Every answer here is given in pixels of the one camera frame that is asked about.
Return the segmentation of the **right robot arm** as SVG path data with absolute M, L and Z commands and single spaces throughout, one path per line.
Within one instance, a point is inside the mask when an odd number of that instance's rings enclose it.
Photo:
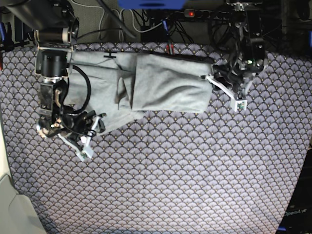
M 35 74 L 42 78 L 37 132 L 43 138 L 58 136 L 75 151 L 81 161 L 92 158 L 94 151 L 90 142 L 97 133 L 105 130 L 101 118 L 106 114 L 87 112 L 91 83 L 80 68 L 71 64 L 78 40 L 79 20 L 75 17 L 70 2 L 2 0 L 0 5 L 34 30 L 38 47 Z M 87 86 L 86 99 L 78 110 L 64 104 L 69 93 L 69 73 L 72 70 L 84 78 Z

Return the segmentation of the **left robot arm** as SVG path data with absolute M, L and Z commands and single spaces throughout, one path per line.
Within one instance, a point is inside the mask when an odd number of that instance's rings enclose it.
M 214 64 L 205 78 L 230 98 L 234 111 L 247 109 L 247 94 L 253 79 L 267 65 L 262 33 L 260 0 L 226 0 L 210 13 L 208 36 L 211 46 L 227 54 L 227 62 Z

